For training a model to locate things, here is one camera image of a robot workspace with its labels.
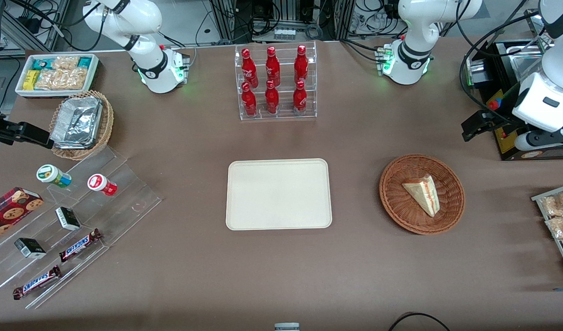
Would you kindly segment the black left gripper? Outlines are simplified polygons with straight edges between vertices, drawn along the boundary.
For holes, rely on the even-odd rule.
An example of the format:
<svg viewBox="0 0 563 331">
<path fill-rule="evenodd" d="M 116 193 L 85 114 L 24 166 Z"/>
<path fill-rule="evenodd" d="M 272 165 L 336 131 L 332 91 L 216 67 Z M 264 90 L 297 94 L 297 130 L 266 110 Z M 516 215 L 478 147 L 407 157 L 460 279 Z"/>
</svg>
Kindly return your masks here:
<svg viewBox="0 0 563 331">
<path fill-rule="evenodd" d="M 485 110 L 476 111 L 461 124 L 463 140 L 468 142 L 484 132 L 493 131 L 498 124 L 499 122 L 496 116 L 493 115 L 493 112 Z"/>
</svg>

